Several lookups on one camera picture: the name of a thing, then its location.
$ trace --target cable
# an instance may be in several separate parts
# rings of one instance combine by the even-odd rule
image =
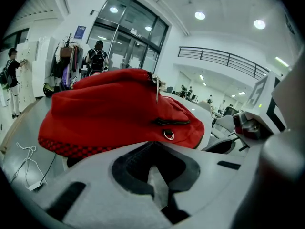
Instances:
[[[53,160],[52,160],[52,162],[51,162],[51,164],[50,164],[50,166],[49,166],[49,169],[48,169],[47,172],[44,174],[43,179],[41,179],[41,181],[40,181],[40,183],[39,183],[39,186],[41,185],[42,181],[45,179],[47,173],[49,172],[49,170],[50,170],[50,168],[51,168],[51,166],[52,166],[52,164],[53,164],[53,162],[54,162],[54,160],[55,160],[55,157],[56,157],[56,154],[54,155],[54,158],[53,158]]]
[[[31,159],[33,153],[37,150],[36,146],[21,147],[20,144],[19,144],[18,142],[16,143],[16,146],[17,146],[17,147],[20,147],[21,149],[28,149],[29,151],[28,151],[27,157],[23,160],[22,164],[20,165],[20,167],[17,169],[17,171],[16,171],[15,174],[13,175],[13,177],[12,177],[10,183],[12,183],[12,182],[15,180],[15,178],[18,176],[19,170],[20,170],[20,169],[23,167],[23,165],[26,164],[26,163],[27,163],[27,165],[28,165],[28,166],[27,166],[27,169],[25,170],[25,180],[26,180],[26,183],[27,183],[27,173],[28,173],[28,169],[29,169],[29,162],[27,162],[27,161],[29,161],[29,160],[30,160],[30,161],[33,161],[33,162],[36,164],[38,170],[39,170],[40,173],[44,176],[44,174],[43,174],[43,172],[40,170],[40,168],[39,168],[37,162],[36,162],[35,160]]]

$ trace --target balcony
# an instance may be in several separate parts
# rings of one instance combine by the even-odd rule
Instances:
[[[238,55],[198,47],[179,47],[178,57],[192,58],[222,64],[224,66],[241,71],[256,80],[262,79],[269,70]]]

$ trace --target backpack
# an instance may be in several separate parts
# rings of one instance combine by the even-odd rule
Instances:
[[[90,67],[92,71],[103,71],[106,52],[94,50],[94,55],[90,58]]]
[[[0,84],[3,86],[10,86],[12,83],[12,77],[8,72],[8,67],[10,66],[10,64],[13,62],[13,60],[9,60],[6,63],[5,68],[2,70],[1,74],[0,74]]]

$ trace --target desk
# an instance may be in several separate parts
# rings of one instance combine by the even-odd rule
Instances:
[[[220,113],[218,113],[218,112],[213,111],[213,114],[216,115],[218,118],[222,117],[222,115]]]

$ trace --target glass door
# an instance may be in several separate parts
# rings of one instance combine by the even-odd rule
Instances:
[[[131,50],[129,52],[128,68],[139,69],[141,67],[147,46],[136,39],[131,41],[130,46]]]
[[[118,32],[109,53],[109,71],[141,67],[146,51],[146,44],[131,36]]]
[[[111,51],[109,52],[109,71],[124,69],[128,65],[128,61],[125,63],[125,59],[128,58],[128,49],[131,42],[131,37],[123,33],[118,32],[113,41]]]

